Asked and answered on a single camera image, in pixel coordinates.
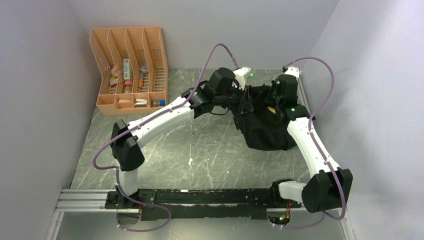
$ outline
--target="plastic file organizer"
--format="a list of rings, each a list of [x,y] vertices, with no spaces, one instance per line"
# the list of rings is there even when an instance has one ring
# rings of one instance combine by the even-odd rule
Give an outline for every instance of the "plastic file organizer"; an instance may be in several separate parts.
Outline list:
[[[154,103],[168,104],[168,63],[160,27],[94,28],[89,40],[101,73],[96,105],[104,115],[152,113],[163,108]],[[124,93],[127,59],[131,93]],[[140,75],[146,66],[148,72]],[[112,70],[117,74],[113,86]],[[147,105],[135,107],[137,99],[147,100]]]

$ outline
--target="black cloth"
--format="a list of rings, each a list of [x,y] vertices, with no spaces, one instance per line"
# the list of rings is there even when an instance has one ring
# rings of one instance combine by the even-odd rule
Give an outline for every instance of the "black cloth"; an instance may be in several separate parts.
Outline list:
[[[254,111],[244,114],[232,111],[234,123],[244,136],[249,148],[263,151],[288,150],[296,142],[287,132],[287,124],[278,121],[277,116],[265,103],[270,86],[249,86],[248,95]]]

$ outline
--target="gray marble surface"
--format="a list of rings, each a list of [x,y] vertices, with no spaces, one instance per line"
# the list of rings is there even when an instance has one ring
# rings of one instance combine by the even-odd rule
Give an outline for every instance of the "gray marble surface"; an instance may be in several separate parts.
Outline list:
[[[214,69],[205,72],[208,80]],[[270,84],[281,74],[278,70],[254,70],[248,84]],[[194,85],[200,69],[169,70],[169,100]],[[214,112],[225,110],[215,108]],[[111,138],[114,122],[133,121],[146,114],[105,116],[99,109],[92,115],[91,125],[71,184],[72,189],[112,189],[114,170],[97,170],[92,166],[96,151]],[[233,116],[204,114],[154,138],[143,149],[144,164],[138,170],[139,188],[269,188],[281,179],[306,183],[309,172],[297,147],[288,151],[261,151],[247,147],[237,131]],[[108,147],[97,160],[100,166],[114,164]]]

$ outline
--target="white wall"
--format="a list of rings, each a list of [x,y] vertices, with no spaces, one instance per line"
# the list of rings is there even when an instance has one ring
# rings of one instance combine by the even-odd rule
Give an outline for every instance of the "white wall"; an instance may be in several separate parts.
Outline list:
[[[67,1],[0,3],[0,239],[44,239],[100,84]]]
[[[424,239],[424,3],[341,0],[312,55],[335,72],[317,131],[353,173],[348,202],[357,239]],[[308,60],[314,110],[330,76]]]
[[[339,0],[70,0],[84,28],[163,28],[171,68],[201,68],[216,43],[238,63],[281,69],[309,55]],[[232,66],[217,50],[210,68]]]

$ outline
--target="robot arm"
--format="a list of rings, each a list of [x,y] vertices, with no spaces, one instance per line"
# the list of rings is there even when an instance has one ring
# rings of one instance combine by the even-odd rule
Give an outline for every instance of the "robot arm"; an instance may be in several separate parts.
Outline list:
[[[179,125],[211,112],[215,106],[238,111],[240,108],[240,97],[244,95],[243,89],[250,76],[251,68],[249,67],[242,67],[235,71],[220,68],[213,73],[210,80],[203,87],[199,87],[196,90],[185,105],[164,113],[154,121],[144,124],[132,131],[131,134],[127,134],[113,143],[111,145],[112,153],[119,165],[119,179],[122,190],[128,196],[138,190],[138,167],[143,164],[145,159],[141,148],[162,133],[169,132]],[[172,109],[172,107],[182,104],[187,99],[190,91],[191,89],[183,92],[181,96],[160,111],[167,111],[167,109]],[[122,120],[117,121],[113,126],[112,137],[122,133],[125,129],[139,126],[153,114],[130,121],[128,124],[125,124]]]
[[[234,121],[236,115],[246,118],[254,116],[255,108],[252,104],[254,99],[250,96],[249,91],[246,91],[250,88],[246,86],[246,80],[250,75],[251,69],[247,67],[239,68],[234,72],[220,68],[212,74],[209,81],[204,82],[202,87],[196,90],[184,106],[164,113],[154,121],[146,123],[112,144],[112,153],[120,167],[119,179],[123,191],[128,196],[138,191],[138,167],[144,162],[141,148],[153,138],[205,113],[210,113],[215,106],[228,108],[234,115]],[[274,191],[278,192],[278,198],[303,203],[311,213],[339,208],[341,206],[340,194],[326,161],[329,161],[337,169],[336,174],[342,182],[346,201],[352,184],[352,174],[348,169],[340,169],[320,138],[314,133],[317,144],[328,156],[327,160],[323,159],[317,149],[309,134],[309,113],[304,106],[297,104],[298,80],[299,70],[295,67],[289,67],[284,74],[272,81],[272,86],[267,86],[269,89],[263,102],[270,111],[273,110],[272,112],[279,121],[279,126],[282,126],[285,131],[284,136],[281,137],[286,138],[288,143],[293,142],[287,144],[288,148],[295,145],[299,147],[311,179],[308,183],[299,183],[292,179],[280,180],[273,183],[273,188]],[[189,94],[190,90],[182,93],[180,97],[160,111],[171,109],[173,106],[183,103]],[[112,138],[127,129],[139,126],[144,119],[149,117],[146,116],[128,124],[125,124],[122,120],[116,122],[113,127]],[[246,132],[242,130],[242,133],[247,142]]]

